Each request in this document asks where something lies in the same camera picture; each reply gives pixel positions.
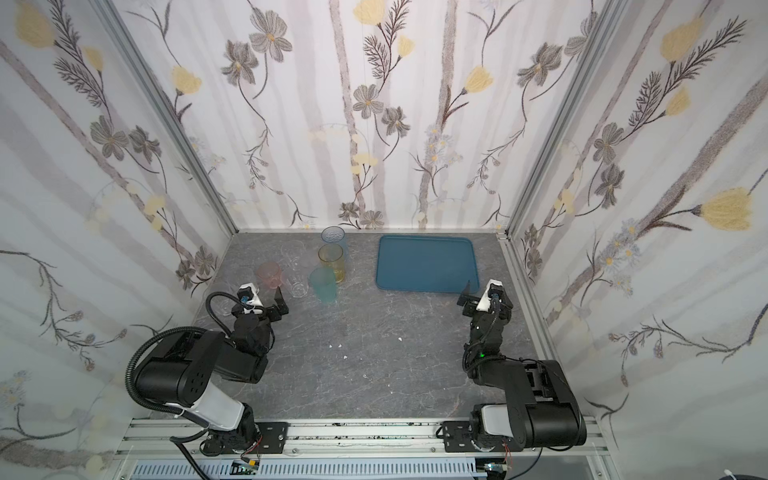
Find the clear faceted glass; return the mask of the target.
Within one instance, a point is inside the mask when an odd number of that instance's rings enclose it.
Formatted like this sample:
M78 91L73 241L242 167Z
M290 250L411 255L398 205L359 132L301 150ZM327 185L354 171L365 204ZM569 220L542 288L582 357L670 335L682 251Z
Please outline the clear faceted glass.
M308 294L304 257L307 249L302 241L288 240L281 246L285 280L291 295L300 299Z

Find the teal plastic tray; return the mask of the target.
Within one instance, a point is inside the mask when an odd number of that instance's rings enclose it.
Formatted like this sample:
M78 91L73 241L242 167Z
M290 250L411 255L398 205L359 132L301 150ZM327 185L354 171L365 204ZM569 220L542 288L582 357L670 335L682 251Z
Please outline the teal plastic tray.
M473 244L464 237L384 235L375 283L389 291L475 293L480 280Z

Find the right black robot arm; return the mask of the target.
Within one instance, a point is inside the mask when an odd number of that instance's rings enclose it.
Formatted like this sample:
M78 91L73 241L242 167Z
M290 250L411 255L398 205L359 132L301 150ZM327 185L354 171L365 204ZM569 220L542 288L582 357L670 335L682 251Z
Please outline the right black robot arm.
M476 385L504 393L502 403L473 407L469 420L473 446L488 451L500 444L520 452L526 448L567 451L583 445L585 419L560 364L501 352L503 331L513 310L503 284L489 281L480 296L466 286L457 305L470 319L461 360L464 373Z

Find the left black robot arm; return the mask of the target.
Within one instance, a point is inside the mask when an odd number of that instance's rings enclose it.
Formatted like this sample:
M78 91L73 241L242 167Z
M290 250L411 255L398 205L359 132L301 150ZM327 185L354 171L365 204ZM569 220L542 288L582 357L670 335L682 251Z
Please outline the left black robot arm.
M284 423L258 423L248 404L224 393L214 379L258 383L275 346L274 323L288 315L280 290L264 304L252 283L235 294L210 293L204 302L215 329L196 326L162 331L134 353L125 373L132 400L145 409L173 414L201 427L205 456L279 453Z

